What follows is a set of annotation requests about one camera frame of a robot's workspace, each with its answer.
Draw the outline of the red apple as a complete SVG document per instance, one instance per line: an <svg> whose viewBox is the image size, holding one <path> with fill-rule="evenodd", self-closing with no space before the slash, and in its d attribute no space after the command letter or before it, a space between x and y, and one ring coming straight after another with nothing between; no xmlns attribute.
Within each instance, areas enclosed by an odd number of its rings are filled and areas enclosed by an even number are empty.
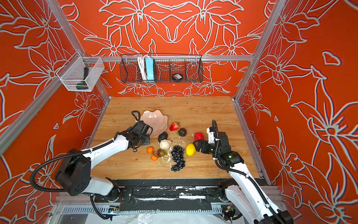
<svg viewBox="0 0 358 224"><path fill-rule="evenodd" d="M195 140L195 141L205 140L205 137L204 137L203 133L198 132L198 133L195 133L195 134L194 134L194 140Z"/></svg>

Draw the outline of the large yellow lemon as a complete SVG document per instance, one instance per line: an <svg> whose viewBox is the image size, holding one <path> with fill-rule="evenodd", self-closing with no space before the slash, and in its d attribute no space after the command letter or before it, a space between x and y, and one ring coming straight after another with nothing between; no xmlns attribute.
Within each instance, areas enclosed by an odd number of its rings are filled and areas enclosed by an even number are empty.
<svg viewBox="0 0 358 224"><path fill-rule="evenodd" d="M190 143L187 145L186 149L185 149L185 153L187 156L193 156L196 154L196 148L195 145Z"/></svg>

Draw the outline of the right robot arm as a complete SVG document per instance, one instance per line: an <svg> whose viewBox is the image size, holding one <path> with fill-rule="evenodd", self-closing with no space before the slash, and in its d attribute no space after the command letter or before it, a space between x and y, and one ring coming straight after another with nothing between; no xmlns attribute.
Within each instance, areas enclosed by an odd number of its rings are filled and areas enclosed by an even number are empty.
<svg viewBox="0 0 358 224"><path fill-rule="evenodd" d="M196 151L211 155L215 165L228 172L235 181L231 185L227 182L219 184L221 200L230 201L249 224L294 223L290 213L281 210L257 183L244 159L231 149L226 133L218 130L215 120L207 133L207 141L193 142Z"/></svg>

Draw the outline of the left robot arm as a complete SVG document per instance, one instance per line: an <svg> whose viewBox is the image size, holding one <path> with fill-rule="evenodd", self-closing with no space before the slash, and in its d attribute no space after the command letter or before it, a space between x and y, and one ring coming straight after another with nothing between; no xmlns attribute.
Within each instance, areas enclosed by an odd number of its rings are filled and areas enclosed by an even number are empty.
<svg viewBox="0 0 358 224"><path fill-rule="evenodd" d="M98 178L91 175L91 170L109 157L132 149L134 152L142 145L150 144L153 128L139 120L133 127L122 132L95 147L85 150L70 150L66 155L59 156L39 165L30 176L33 188L43 192L67 192L71 196L79 194L101 195L115 200L120 195L118 185L110 178ZM55 181L61 185L60 189L40 186L35 177L44 167L60 161L60 167L55 175Z"/></svg>

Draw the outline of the pink scalloped fruit bowl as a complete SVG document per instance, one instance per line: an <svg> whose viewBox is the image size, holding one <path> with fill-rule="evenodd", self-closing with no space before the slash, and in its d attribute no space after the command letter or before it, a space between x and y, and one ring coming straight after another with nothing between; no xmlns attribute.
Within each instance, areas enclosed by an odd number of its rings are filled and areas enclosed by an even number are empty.
<svg viewBox="0 0 358 224"><path fill-rule="evenodd" d="M153 129L152 131L151 129L147 131L150 134L150 138L158 137L168 127L168 116L163 115L160 110L154 112L144 111L141 115L141 120Z"/></svg>

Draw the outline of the red strawberry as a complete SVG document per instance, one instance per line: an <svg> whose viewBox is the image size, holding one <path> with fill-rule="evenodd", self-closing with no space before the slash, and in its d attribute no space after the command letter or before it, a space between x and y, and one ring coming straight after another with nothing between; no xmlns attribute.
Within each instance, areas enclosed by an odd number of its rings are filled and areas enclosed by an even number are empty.
<svg viewBox="0 0 358 224"><path fill-rule="evenodd" d="M170 125L170 128L169 130L170 131L176 131L180 128L180 123L179 122L173 122L171 125Z"/></svg>

